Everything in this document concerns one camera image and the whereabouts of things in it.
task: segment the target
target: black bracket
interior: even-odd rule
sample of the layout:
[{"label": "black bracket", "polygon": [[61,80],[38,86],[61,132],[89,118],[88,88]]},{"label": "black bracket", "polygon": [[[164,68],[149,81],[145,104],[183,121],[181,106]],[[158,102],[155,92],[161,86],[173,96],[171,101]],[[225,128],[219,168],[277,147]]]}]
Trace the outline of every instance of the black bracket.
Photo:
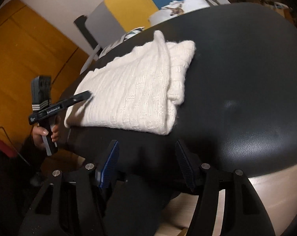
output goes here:
[{"label": "black bracket", "polygon": [[187,187],[199,195],[187,236],[212,235],[222,189],[225,207],[221,236],[275,236],[263,203],[242,170],[224,172],[202,163],[183,141],[176,143],[176,156]]},{"label": "black bracket", "polygon": [[119,143],[112,140],[100,161],[76,171],[55,170],[44,182],[20,228],[20,236],[105,236],[107,191],[115,184]]}]

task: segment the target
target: finger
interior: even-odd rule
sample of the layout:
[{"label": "finger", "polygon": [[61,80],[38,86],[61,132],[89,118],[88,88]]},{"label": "finger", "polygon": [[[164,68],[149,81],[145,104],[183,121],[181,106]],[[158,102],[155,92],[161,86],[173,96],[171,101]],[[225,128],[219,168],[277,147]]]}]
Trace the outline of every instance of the finger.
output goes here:
[{"label": "finger", "polygon": [[51,135],[51,138],[54,139],[54,138],[58,138],[59,137],[59,132],[56,132],[56,133],[53,133]]},{"label": "finger", "polygon": [[59,125],[55,125],[55,126],[53,126],[53,128],[52,128],[51,131],[52,131],[52,132],[58,132],[58,131],[59,131]]},{"label": "finger", "polygon": [[58,141],[58,139],[59,139],[59,136],[57,136],[57,137],[54,137],[54,138],[52,139],[52,142],[57,142],[57,141]]},{"label": "finger", "polygon": [[60,116],[59,116],[59,115],[57,115],[57,116],[56,116],[56,124],[59,124],[59,123],[60,123],[60,121],[61,121],[61,118],[60,118]]},{"label": "finger", "polygon": [[33,128],[33,135],[42,135],[42,136],[46,136],[48,135],[48,130],[46,130],[43,127],[34,127]]}]

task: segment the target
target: black cable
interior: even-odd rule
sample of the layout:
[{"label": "black cable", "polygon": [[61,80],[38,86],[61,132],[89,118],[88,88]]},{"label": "black cable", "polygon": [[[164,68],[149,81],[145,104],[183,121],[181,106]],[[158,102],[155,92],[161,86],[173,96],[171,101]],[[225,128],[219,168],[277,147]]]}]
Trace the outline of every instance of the black cable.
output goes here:
[{"label": "black cable", "polygon": [[21,157],[21,159],[22,159],[28,166],[31,166],[31,165],[28,163],[28,161],[25,160],[25,158],[24,158],[24,157],[18,152],[18,150],[14,147],[14,145],[13,145],[11,139],[9,138],[7,132],[5,131],[5,128],[4,128],[3,126],[0,126],[0,129],[2,129],[2,130],[4,131],[4,134],[6,135],[7,139],[10,141],[10,143],[11,143],[11,145],[12,145],[12,147],[13,147],[13,150],[17,153],[17,155],[18,155],[19,157]]}]

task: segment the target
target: gray panel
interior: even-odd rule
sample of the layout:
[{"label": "gray panel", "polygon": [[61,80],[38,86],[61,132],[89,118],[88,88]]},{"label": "gray panel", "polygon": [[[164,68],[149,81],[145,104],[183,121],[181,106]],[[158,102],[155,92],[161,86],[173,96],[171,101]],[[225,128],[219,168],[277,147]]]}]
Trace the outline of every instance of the gray panel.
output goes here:
[{"label": "gray panel", "polygon": [[104,49],[125,34],[124,29],[102,2],[89,15],[85,26],[98,44]]}]

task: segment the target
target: metal screw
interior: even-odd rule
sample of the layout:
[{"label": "metal screw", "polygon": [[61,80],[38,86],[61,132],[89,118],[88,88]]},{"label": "metal screw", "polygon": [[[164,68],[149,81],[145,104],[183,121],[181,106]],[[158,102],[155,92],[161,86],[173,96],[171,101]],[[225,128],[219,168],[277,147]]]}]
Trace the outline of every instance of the metal screw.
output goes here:
[{"label": "metal screw", "polygon": [[94,168],[94,164],[92,164],[92,163],[86,164],[86,165],[85,165],[85,168],[86,168],[87,170],[91,170],[91,169]]},{"label": "metal screw", "polygon": [[242,176],[243,175],[243,171],[242,170],[235,170],[235,173],[238,176]]},{"label": "metal screw", "polygon": [[202,168],[204,168],[205,170],[209,169],[211,166],[207,163],[202,163],[201,165]]},{"label": "metal screw", "polygon": [[52,175],[53,176],[59,176],[60,173],[61,173],[60,170],[55,170],[55,171],[52,172]]}]

